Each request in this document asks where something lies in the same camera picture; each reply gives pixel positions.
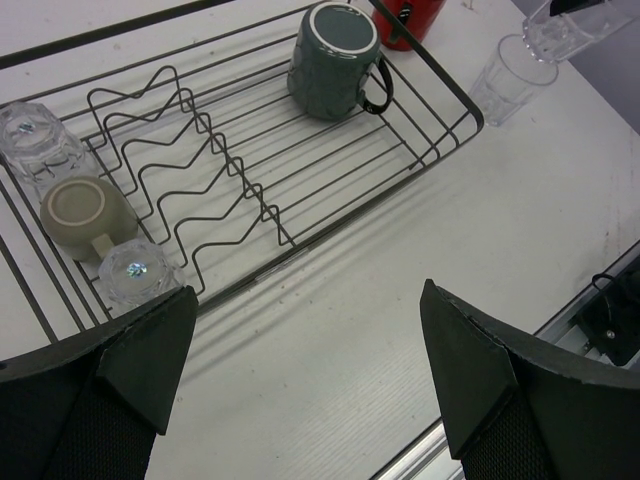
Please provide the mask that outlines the grey-green mug black handle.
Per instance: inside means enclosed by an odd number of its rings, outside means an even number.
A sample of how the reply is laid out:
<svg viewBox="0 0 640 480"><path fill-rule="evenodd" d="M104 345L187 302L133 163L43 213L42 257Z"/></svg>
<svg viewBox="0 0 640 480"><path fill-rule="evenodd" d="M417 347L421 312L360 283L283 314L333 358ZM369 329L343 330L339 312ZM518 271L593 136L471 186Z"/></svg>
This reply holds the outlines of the grey-green mug black handle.
<svg viewBox="0 0 640 480"><path fill-rule="evenodd" d="M365 92L374 68L386 91L381 104L368 99ZM357 107L373 115L385 113L394 85L371 17L339 1L311 6L299 25L287 89L305 114L320 120L340 121Z"/></svg>

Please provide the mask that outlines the beige small cup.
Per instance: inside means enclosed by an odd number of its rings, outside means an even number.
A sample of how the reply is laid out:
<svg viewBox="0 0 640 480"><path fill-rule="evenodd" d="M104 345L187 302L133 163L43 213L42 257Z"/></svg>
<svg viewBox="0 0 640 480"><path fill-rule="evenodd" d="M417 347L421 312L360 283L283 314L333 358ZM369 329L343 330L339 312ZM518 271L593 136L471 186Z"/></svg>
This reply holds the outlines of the beige small cup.
<svg viewBox="0 0 640 480"><path fill-rule="evenodd" d="M111 183L92 176L67 178L54 185L40 205L49 238L71 259L103 259L138 234L136 213Z"/></svg>

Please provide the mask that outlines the clear small glass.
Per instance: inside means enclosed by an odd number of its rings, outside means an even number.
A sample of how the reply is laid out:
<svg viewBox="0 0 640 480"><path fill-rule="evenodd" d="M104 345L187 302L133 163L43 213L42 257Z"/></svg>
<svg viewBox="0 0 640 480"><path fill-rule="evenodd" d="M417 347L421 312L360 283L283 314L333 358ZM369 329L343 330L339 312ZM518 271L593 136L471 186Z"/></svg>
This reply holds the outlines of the clear small glass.
<svg viewBox="0 0 640 480"><path fill-rule="evenodd" d="M167 258L163 249L139 238L114 247L98 274L113 317L185 284L182 269Z"/></svg>
<svg viewBox="0 0 640 480"><path fill-rule="evenodd" d="M67 178L99 174L79 138L41 103L14 102L1 109L1 153L38 199Z"/></svg>

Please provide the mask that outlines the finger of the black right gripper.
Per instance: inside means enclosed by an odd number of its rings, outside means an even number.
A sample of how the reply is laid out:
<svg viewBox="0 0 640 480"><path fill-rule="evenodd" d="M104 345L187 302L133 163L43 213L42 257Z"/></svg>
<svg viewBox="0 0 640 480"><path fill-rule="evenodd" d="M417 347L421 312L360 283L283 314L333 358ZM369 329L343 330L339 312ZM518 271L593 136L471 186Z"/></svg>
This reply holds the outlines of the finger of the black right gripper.
<svg viewBox="0 0 640 480"><path fill-rule="evenodd" d="M604 2L605 0L552 0L549 6L549 15L558 16L574 13Z"/></svg>

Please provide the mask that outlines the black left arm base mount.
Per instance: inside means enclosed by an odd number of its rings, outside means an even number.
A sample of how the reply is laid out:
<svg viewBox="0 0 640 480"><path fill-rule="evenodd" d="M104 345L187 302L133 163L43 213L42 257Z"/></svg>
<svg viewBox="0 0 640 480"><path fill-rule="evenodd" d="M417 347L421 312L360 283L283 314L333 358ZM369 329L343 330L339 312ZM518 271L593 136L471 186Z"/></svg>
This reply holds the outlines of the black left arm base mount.
<svg viewBox="0 0 640 480"><path fill-rule="evenodd" d="M615 366L639 352L639 270L592 277L595 296L576 315L589 343Z"/></svg>

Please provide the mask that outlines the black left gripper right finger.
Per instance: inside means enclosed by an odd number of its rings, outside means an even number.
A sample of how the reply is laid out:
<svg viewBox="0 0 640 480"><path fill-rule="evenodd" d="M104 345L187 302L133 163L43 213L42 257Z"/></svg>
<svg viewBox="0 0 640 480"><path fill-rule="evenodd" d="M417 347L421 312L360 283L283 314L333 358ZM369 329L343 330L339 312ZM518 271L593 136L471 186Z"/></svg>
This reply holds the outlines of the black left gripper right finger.
<svg viewBox="0 0 640 480"><path fill-rule="evenodd" d="M638 478L638 373L552 345L431 279L420 317L449 451L466 478Z"/></svg>

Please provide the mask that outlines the red mug black handle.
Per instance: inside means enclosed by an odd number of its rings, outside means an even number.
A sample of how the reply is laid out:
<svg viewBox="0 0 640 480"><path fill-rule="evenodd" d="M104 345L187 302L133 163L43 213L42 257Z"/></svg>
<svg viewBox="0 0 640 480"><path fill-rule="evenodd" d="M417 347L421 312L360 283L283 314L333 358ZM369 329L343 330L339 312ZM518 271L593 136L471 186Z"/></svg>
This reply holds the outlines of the red mug black handle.
<svg viewBox="0 0 640 480"><path fill-rule="evenodd" d="M444 7L445 0L384 0L382 4L418 42L422 42ZM397 51L411 49L399 31L377 9L373 11L372 19L384 46Z"/></svg>

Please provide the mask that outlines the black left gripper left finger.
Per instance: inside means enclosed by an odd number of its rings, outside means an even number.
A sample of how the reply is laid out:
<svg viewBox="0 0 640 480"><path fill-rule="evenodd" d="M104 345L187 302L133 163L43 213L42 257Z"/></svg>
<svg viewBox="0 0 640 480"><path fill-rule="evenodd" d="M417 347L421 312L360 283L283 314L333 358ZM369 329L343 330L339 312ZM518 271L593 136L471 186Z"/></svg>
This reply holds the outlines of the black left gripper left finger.
<svg viewBox="0 0 640 480"><path fill-rule="evenodd" d="M166 433L198 300L175 288L1 363L4 479L142 479Z"/></svg>

